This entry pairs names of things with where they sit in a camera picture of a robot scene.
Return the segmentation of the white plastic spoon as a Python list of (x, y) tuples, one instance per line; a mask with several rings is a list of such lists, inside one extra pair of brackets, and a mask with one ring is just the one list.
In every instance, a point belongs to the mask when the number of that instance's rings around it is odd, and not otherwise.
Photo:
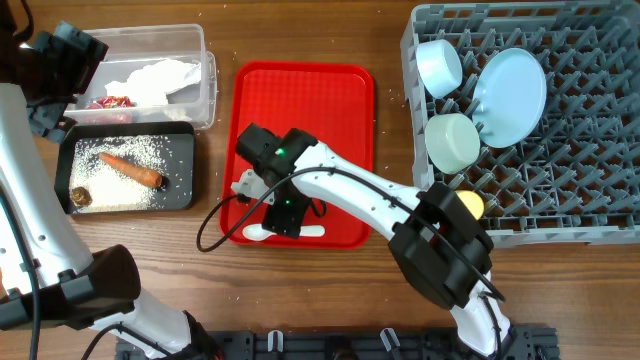
[[(254, 242), (261, 242), (274, 236), (275, 232), (266, 230), (261, 224), (251, 224), (242, 230), (242, 235)], [(325, 235), (325, 228), (322, 225), (302, 226), (299, 232), (301, 237), (322, 237)]]

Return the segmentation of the pile of white rice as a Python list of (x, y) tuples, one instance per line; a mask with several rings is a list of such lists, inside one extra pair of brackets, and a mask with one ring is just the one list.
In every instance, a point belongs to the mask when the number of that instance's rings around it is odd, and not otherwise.
[[(195, 140), (191, 134), (84, 138), (73, 146), (71, 191), (86, 188), (93, 199), (86, 207), (70, 205), (72, 214), (143, 210), (177, 210), (189, 206), (193, 192)], [(108, 153), (163, 175), (156, 189), (145, 187), (101, 161)]]

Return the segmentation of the orange carrot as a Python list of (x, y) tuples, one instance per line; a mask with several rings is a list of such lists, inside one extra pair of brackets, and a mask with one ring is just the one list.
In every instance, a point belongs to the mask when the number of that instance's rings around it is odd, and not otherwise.
[(134, 165), (122, 158), (104, 152), (101, 152), (98, 157), (111, 168), (145, 187), (158, 188), (163, 182), (163, 175), (156, 170)]

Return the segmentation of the brown chocolate pastry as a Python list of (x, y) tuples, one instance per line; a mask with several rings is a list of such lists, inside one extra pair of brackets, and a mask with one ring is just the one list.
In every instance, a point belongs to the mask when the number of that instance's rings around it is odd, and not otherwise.
[(76, 207), (89, 206), (93, 201), (90, 192), (84, 187), (73, 188), (70, 197)]

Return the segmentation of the red snack wrapper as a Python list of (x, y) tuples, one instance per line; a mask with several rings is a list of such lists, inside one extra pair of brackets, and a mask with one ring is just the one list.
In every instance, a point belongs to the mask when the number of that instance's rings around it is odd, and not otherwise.
[(106, 96), (91, 100), (85, 107), (86, 110), (100, 110), (113, 108), (131, 108), (135, 103), (127, 96)]

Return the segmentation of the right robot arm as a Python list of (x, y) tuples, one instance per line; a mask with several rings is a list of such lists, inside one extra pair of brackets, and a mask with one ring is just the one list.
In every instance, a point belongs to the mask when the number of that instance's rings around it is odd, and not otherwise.
[(279, 137), (251, 124), (235, 151), (267, 187), (257, 202), (274, 200), (263, 229), (296, 239), (314, 200), (336, 206), (387, 239), (407, 282), (451, 313), (464, 345), (486, 359), (505, 355), (511, 324), (490, 281), (494, 244), (453, 190), (386, 180), (299, 129)]

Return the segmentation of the light green bowl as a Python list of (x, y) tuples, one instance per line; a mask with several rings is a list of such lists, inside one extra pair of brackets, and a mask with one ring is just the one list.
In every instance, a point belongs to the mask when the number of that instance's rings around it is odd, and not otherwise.
[(433, 116), (427, 121), (424, 132), (428, 156), (445, 174), (464, 170), (479, 156), (478, 131), (462, 113)]

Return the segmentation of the yellow plastic cup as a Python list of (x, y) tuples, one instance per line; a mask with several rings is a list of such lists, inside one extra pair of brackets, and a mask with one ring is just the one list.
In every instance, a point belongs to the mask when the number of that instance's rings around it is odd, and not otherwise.
[(456, 195), (476, 220), (484, 215), (485, 204), (480, 195), (468, 190), (457, 190)]

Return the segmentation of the light blue plate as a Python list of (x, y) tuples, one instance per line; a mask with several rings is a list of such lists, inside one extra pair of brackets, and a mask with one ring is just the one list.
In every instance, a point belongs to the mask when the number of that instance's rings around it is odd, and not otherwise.
[(499, 52), (483, 68), (473, 99), (479, 136), (493, 148), (506, 148), (525, 139), (539, 123), (546, 104), (545, 73), (526, 50)]

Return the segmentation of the light blue bowl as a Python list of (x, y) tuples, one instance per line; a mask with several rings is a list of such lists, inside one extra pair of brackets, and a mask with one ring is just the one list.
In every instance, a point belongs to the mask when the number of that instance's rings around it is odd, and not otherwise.
[(462, 65), (456, 49), (444, 39), (420, 43), (416, 62), (419, 77), (433, 98), (444, 98), (462, 83)]

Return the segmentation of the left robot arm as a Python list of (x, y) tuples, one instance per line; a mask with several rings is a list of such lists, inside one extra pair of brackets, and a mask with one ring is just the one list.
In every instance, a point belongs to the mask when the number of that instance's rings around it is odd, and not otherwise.
[(93, 252), (69, 223), (35, 146), (74, 127), (68, 105), (84, 93), (107, 46), (68, 23), (53, 33), (19, 28), (1, 6), (1, 302), (5, 330), (31, 329), (36, 358), (44, 327), (113, 333), (150, 358), (219, 359), (194, 317), (146, 292), (121, 245)]

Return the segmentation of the white napkin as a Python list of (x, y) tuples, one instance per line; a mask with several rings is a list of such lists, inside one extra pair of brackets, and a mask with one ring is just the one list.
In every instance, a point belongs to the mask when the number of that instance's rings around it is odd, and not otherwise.
[(202, 79), (201, 64), (166, 59), (105, 85), (108, 96), (127, 97), (137, 107), (168, 105), (168, 96)]

